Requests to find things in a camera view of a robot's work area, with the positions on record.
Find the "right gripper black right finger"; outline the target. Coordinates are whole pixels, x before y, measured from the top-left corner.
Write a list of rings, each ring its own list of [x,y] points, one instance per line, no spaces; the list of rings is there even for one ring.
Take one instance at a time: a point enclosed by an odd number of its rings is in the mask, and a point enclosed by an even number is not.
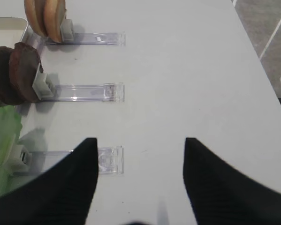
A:
[[[254,181],[196,138],[186,138],[183,180],[199,225],[281,225],[281,194]]]

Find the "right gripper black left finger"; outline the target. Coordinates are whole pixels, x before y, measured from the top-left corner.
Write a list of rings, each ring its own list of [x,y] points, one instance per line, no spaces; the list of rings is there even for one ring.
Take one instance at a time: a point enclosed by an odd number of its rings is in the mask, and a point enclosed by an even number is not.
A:
[[[51,169],[0,197],[0,225],[83,225],[98,176],[97,139],[86,138]]]

